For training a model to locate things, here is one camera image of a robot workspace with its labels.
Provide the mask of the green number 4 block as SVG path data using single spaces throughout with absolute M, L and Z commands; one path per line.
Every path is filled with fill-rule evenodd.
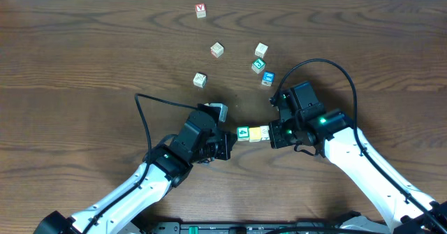
M 238 141 L 247 141 L 250 138 L 249 127 L 241 126 L 237 127 L 237 140 Z

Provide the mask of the wooden block teal side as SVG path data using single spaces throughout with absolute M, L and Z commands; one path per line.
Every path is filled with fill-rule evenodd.
M 269 134 L 269 126 L 261 126 L 261 140 L 269 140 L 270 134 Z

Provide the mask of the yellow wooden block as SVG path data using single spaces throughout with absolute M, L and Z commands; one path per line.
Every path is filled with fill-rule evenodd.
M 262 139 L 261 127 L 249 128 L 249 142 L 259 142 Z

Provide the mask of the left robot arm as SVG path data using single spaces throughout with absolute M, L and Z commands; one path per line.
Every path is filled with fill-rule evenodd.
M 71 217 L 54 211 L 34 232 L 118 233 L 144 209 L 178 187 L 195 163 L 228 160 L 236 141 L 234 133 L 219 129 L 167 135 L 147 153 L 134 174 L 107 196 Z

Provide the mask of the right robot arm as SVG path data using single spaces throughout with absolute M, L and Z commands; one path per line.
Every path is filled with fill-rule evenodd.
M 397 172 L 341 110 L 326 111 L 311 87 L 270 98 L 279 119 L 269 123 L 272 148 L 314 147 L 366 195 L 391 233 L 446 232 L 446 204 L 438 203 Z

